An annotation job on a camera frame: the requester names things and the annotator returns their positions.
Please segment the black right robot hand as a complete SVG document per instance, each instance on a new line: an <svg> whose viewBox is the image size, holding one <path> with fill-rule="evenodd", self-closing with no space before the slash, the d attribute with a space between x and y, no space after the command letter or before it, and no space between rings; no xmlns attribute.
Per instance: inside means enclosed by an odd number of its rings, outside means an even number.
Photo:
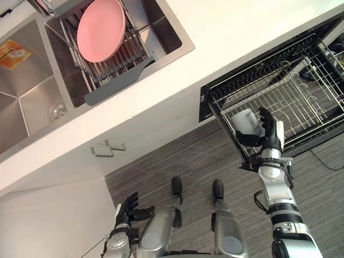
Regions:
<svg viewBox="0 0 344 258"><path fill-rule="evenodd" d="M284 124L276 121L271 112L259 107L261 125L251 109L241 115L236 115L235 137L237 141L247 147L259 147L262 149L273 148L279 151L284 147Z"/></svg>

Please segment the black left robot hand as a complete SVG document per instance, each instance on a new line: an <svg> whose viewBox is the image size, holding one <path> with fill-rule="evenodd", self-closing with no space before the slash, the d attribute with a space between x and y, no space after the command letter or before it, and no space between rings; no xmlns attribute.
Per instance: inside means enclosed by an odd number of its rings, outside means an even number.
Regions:
<svg viewBox="0 0 344 258"><path fill-rule="evenodd" d="M132 221L147 220L154 214L154 206L150 206L145 209L138 209L138 200L138 192L134 192L125 199L116 215L115 227L123 224L126 227L131 228Z"/></svg>

